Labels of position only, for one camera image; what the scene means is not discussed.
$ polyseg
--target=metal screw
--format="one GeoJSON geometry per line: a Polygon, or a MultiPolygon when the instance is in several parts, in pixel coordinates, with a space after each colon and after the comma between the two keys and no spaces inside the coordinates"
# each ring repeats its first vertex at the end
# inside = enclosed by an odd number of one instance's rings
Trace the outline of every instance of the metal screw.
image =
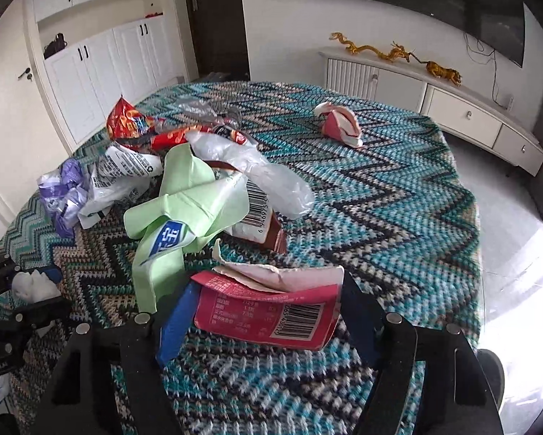
{"type": "Polygon", "coordinates": [[[89,330],[90,330],[90,325],[87,324],[86,322],[82,322],[82,324],[78,324],[76,326],[76,333],[79,335],[84,335],[88,333],[89,330]]]}
{"type": "Polygon", "coordinates": [[[386,320],[390,322],[390,324],[400,324],[402,322],[402,316],[397,312],[389,312],[386,314],[386,320]]]}
{"type": "Polygon", "coordinates": [[[147,324],[151,319],[151,315],[147,312],[141,312],[134,316],[134,322],[139,325],[147,324]]]}
{"type": "Polygon", "coordinates": [[[452,335],[460,334],[460,327],[456,324],[446,324],[446,331],[452,335]]]}

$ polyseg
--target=tiled floor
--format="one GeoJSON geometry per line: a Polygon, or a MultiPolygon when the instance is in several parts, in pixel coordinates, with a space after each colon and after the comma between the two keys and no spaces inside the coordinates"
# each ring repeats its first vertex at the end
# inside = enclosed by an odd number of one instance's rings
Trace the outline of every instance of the tiled floor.
{"type": "Polygon", "coordinates": [[[543,221],[523,186],[529,177],[497,157],[446,135],[463,184],[481,217],[484,328],[479,346],[507,373],[501,420],[522,435],[543,408],[543,221]]]}

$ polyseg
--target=barcode number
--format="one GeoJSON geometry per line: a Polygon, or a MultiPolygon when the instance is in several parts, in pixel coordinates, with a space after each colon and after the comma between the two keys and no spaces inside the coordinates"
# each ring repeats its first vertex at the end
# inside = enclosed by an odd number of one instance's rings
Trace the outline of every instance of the barcode number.
{"type": "Polygon", "coordinates": [[[267,219],[267,195],[251,180],[247,181],[249,213],[241,220],[242,224],[262,228],[267,219]]]}
{"type": "Polygon", "coordinates": [[[322,315],[324,304],[285,304],[272,337],[311,340],[322,315]]]}

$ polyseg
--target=black bag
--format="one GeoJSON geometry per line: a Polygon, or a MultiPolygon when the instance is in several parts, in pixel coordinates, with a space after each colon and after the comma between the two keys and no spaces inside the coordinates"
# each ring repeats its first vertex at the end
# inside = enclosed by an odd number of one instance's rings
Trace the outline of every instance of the black bag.
{"type": "Polygon", "coordinates": [[[44,59],[52,57],[57,52],[64,49],[68,43],[64,40],[64,34],[58,33],[52,42],[44,48],[44,59]]]}

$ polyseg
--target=crochet fabric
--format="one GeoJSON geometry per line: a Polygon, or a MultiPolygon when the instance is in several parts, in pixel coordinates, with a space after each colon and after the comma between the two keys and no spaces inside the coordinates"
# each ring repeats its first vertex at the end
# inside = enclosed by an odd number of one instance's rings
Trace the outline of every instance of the crochet fabric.
{"type": "MultiPolygon", "coordinates": [[[[386,310],[414,325],[456,322],[475,344],[479,335],[479,229],[475,199],[460,183],[455,161],[438,126],[414,112],[371,103],[304,84],[206,83],[165,88],[138,105],[152,115],[183,120],[176,97],[192,94],[216,110],[237,107],[243,129],[273,162],[289,166],[316,193],[313,211],[299,220],[280,216],[288,253],[266,253],[221,234],[227,260],[277,267],[342,265],[386,310]],[[364,145],[354,150],[323,138],[313,108],[331,101],[352,109],[364,145]]],[[[75,154],[84,165],[108,145],[105,132],[75,154]]],[[[143,196],[148,200],[158,184],[143,196]]],[[[71,321],[110,327],[136,312],[130,264],[137,242],[126,236],[127,206],[95,227],[62,239],[37,195],[18,214],[0,246],[23,268],[57,264],[71,321]]],[[[214,265],[209,247],[185,257],[189,270],[214,265]]],[[[0,297],[0,316],[16,303],[0,297]]],[[[34,336],[26,364],[12,374],[12,399],[28,431],[50,373],[72,332],[57,323],[34,336]]],[[[340,322],[316,352],[254,345],[191,327],[180,356],[163,372],[173,409],[189,433],[351,433],[372,387],[372,370],[360,361],[340,322]]],[[[125,433],[136,433],[122,370],[113,368],[125,433]]],[[[415,371],[399,433],[411,433],[422,366],[415,371]]]]}

